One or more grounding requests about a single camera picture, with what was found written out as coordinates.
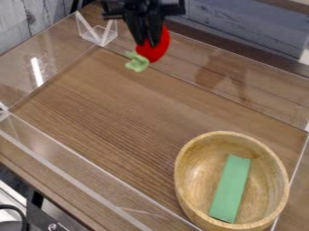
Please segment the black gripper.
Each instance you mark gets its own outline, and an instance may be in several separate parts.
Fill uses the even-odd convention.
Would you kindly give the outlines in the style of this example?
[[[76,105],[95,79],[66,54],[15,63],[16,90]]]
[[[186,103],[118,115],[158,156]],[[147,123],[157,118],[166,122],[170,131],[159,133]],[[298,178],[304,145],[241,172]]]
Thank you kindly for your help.
[[[134,41],[153,47],[161,42],[163,16],[186,14],[185,0],[100,0],[104,19],[124,19]]]

